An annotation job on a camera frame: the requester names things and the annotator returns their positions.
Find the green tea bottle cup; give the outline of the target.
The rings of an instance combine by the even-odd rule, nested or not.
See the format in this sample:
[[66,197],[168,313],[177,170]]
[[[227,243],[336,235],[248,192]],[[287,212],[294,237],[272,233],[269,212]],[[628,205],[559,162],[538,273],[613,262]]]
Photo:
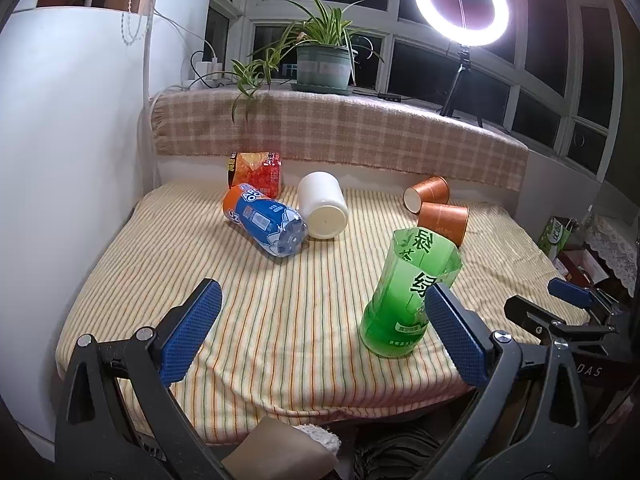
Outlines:
[[454,284],[462,261],[457,245],[422,226],[393,232],[378,286],[360,322],[363,344],[383,358],[413,352],[428,317],[424,299],[433,284]]

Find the orange paper cup near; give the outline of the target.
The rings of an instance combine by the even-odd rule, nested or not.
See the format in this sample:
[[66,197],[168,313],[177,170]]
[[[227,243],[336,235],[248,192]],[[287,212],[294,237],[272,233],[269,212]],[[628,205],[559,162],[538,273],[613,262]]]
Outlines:
[[469,216],[469,208],[465,206],[423,203],[418,226],[446,237],[460,247],[468,227]]

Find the orange paper cup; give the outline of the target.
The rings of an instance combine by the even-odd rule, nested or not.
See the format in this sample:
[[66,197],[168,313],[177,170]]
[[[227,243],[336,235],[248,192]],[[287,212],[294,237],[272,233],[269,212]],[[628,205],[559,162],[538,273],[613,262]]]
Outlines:
[[449,202],[450,189],[445,178],[431,176],[410,188],[406,188],[402,201],[408,211],[418,214],[424,203],[446,204]]
[[469,216],[469,208],[465,206],[423,203],[418,226],[446,237],[460,247],[468,227]]

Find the orange paper cup far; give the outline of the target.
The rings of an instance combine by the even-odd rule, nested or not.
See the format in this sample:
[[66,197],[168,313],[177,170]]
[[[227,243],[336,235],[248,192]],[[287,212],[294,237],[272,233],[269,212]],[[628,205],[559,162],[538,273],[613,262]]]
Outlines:
[[445,178],[431,176],[410,188],[406,188],[402,201],[408,211],[418,214],[424,203],[446,204],[449,202],[450,189]]

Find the white plastic cup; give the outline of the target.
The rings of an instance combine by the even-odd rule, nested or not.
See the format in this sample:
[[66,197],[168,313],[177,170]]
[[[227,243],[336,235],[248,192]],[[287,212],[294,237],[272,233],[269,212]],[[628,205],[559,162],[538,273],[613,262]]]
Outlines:
[[340,184],[333,174],[314,171],[297,187],[298,211],[316,240],[332,240],[346,229],[349,210]]

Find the red snack cup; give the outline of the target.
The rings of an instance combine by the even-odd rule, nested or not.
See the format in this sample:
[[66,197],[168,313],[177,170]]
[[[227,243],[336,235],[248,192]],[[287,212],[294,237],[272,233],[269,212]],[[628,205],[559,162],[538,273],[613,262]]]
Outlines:
[[228,185],[246,183],[274,200],[282,188],[281,159],[277,152],[234,152],[228,159]]

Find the lace covered side table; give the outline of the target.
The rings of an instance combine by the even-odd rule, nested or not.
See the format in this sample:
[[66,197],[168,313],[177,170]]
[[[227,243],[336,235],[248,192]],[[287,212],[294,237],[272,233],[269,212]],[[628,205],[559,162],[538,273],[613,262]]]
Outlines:
[[639,229],[637,223],[587,210],[577,230],[578,243],[602,261],[624,292],[634,298],[638,278]]

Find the green tissue box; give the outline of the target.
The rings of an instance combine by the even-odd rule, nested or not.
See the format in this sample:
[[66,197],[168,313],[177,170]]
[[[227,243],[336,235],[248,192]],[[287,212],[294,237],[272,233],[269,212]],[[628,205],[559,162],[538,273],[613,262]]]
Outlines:
[[552,216],[538,238],[537,246],[553,261],[564,248],[576,226],[577,220],[574,218]]

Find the brown cushion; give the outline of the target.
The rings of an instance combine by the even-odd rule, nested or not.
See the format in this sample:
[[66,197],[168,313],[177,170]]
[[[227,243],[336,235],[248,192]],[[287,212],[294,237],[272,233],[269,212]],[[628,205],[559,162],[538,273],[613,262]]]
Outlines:
[[322,427],[265,417],[221,463],[235,479],[323,479],[338,465],[341,445]]

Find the striped yellow towel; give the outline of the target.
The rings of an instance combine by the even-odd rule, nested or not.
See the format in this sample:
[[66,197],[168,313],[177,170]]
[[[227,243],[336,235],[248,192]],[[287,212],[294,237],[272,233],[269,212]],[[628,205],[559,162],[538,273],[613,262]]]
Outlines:
[[171,388],[208,443],[239,442],[264,417],[292,425],[378,418],[465,393],[434,333],[401,359],[382,359],[359,338],[393,232],[414,225],[398,196],[347,191],[350,218],[339,237],[276,259],[224,218],[225,190],[174,181],[140,200],[66,318],[58,370],[79,336],[126,339],[213,278],[224,305]]

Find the plaid blanket on backrest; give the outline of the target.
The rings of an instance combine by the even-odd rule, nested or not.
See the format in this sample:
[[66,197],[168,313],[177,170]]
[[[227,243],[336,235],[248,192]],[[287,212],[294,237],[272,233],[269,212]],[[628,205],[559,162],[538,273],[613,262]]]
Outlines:
[[284,159],[436,174],[518,192],[528,148],[503,133],[424,108],[298,91],[162,94],[152,107],[157,154],[277,152]]

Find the spider plant in pot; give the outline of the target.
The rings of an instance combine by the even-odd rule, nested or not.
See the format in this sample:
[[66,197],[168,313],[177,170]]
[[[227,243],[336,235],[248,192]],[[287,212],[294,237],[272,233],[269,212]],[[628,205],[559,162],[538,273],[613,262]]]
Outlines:
[[255,49],[246,61],[234,58],[228,70],[194,67],[191,87],[209,89],[212,78],[230,82],[236,90],[230,116],[245,113],[272,89],[289,56],[295,58],[295,75],[285,81],[294,91],[347,96],[358,84],[360,66],[372,58],[385,62],[364,29],[350,16],[359,0],[330,3],[326,0],[288,0],[300,17],[284,26],[277,39]]

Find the white refrigerator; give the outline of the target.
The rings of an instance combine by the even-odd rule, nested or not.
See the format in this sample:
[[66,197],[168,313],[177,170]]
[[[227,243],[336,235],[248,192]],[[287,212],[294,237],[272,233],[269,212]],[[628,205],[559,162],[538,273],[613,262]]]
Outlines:
[[93,266],[142,196],[141,44],[120,14],[12,14],[1,33],[1,395],[53,454],[55,348]]

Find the white power strip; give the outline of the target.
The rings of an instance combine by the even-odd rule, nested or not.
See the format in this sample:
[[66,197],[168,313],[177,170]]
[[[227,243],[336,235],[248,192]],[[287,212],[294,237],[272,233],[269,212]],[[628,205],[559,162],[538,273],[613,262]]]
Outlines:
[[195,62],[193,71],[196,78],[206,82],[218,80],[224,74],[224,68],[216,58],[213,61]]

